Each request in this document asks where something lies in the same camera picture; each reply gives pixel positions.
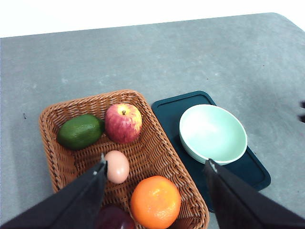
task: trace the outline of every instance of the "red apple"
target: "red apple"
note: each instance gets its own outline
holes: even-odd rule
[[[105,131],[114,142],[125,144],[134,141],[140,134],[142,117],[131,104],[114,104],[105,116]]]

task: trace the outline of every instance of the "white background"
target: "white background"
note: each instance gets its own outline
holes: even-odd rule
[[[305,31],[304,0],[0,0],[0,37],[275,12]]]

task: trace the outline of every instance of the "bowl rim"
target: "bowl rim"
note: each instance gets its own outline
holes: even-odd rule
[[[208,159],[209,159],[208,157],[199,154],[194,148],[192,148],[192,146],[190,146],[190,144],[188,143],[188,141],[186,140],[186,138],[183,137],[183,133],[182,133],[182,131],[181,131],[181,125],[182,125],[181,123],[182,123],[182,120],[183,120],[183,118],[185,117],[186,113],[189,112],[190,110],[194,109],[195,107],[198,107],[198,106],[209,106],[209,107],[213,106],[215,109],[220,109],[220,110],[225,111],[228,115],[230,115],[231,117],[233,117],[233,119],[234,119],[235,121],[238,122],[238,124],[239,124],[240,127],[242,128],[242,131],[243,131],[244,136],[245,136],[245,146],[244,146],[244,149],[241,151],[241,153],[240,153],[237,157],[235,157],[235,158],[233,158],[233,159],[231,159],[231,160],[226,160],[226,161],[214,160],[214,159],[213,159],[213,160],[214,160],[216,163],[218,163],[218,164],[229,164],[229,163],[231,163],[231,162],[234,162],[234,161],[240,159],[240,158],[244,155],[244,153],[246,152],[247,147],[248,147],[248,136],[247,136],[247,133],[246,133],[246,131],[245,131],[245,129],[244,129],[244,126],[242,125],[242,123],[241,123],[241,122],[240,122],[231,112],[225,110],[225,109],[222,108],[222,107],[219,107],[219,106],[216,106],[216,105],[212,105],[212,104],[198,104],[198,105],[194,105],[194,106],[191,106],[190,108],[188,108],[188,109],[182,114],[182,116],[181,116],[181,118],[180,118],[180,122],[179,122],[179,133],[180,133],[180,136],[182,137],[183,141],[185,142],[186,146],[187,146],[193,153],[195,153],[196,155],[198,155],[198,156],[201,157],[202,159],[204,159],[204,160],[208,160]]]

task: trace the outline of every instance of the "dark red fruit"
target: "dark red fruit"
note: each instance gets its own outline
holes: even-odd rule
[[[101,208],[95,229],[135,229],[135,223],[130,215],[113,204]]]

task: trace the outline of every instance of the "wicker basket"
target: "wicker basket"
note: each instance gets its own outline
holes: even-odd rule
[[[93,114],[104,119],[106,110],[116,103],[133,104],[141,112],[143,125],[140,137],[136,141],[116,144],[103,134],[95,144],[77,151],[66,149],[57,143],[56,134],[63,123],[82,114]],[[209,222],[207,206],[150,106],[140,93],[120,90],[54,104],[41,113],[39,124],[55,192],[97,163],[101,153],[120,150],[128,157],[130,173],[122,184],[107,182],[103,204],[117,204],[130,212],[129,202],[136,185],[142,179],[160,175],[170,179],[180,191],[182,205],[178,219],[188,225],[185,228],[207,228]]]

